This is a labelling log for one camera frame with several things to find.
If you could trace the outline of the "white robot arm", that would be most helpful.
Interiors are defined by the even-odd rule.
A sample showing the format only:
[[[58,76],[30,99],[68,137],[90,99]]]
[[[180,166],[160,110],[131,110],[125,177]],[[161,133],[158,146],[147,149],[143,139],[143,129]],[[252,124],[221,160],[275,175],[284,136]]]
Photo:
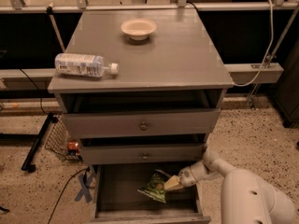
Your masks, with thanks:
[[[233,166],[213,150],[207,149],[199,162],[171,176],[164,189],[184,189],[218,175],[223,177],[221,224],[294,223],[295,206],[284,192],[253,172]]]

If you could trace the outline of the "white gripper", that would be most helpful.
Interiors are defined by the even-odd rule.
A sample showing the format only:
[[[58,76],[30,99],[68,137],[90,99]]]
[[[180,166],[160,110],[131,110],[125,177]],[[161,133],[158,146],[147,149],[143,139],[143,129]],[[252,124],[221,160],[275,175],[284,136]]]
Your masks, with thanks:
[[[177,175],[171,176],[164,183],[165,191],[172,191],[191,187],[203,180],[213,180],[219,178],[220,174],[210,171],[201,161],[181,169]]]

